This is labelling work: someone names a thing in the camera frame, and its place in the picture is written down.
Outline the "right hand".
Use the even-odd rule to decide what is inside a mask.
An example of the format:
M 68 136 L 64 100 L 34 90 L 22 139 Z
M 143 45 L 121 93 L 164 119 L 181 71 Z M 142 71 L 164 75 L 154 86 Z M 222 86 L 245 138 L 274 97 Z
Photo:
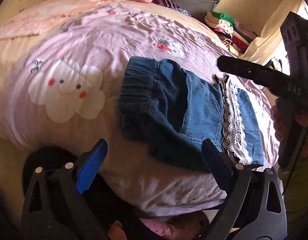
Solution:
M 276 105 L 274 105 L 271 110 L 271 118 L 273 120 L 273 127 L 275 129 L 275 137 L 279 142 L 282 142 L 286 137 L 286 127 L 282 122 L 281 114 Z M 302 126 L 308 126 L 308 112 L 305 110 L 299 110 L 295 114 L 296 121 Z M 308 158 L 308 135 L 303 146 L 303 150 L 300 153 L 300 159 L 305 160 Z

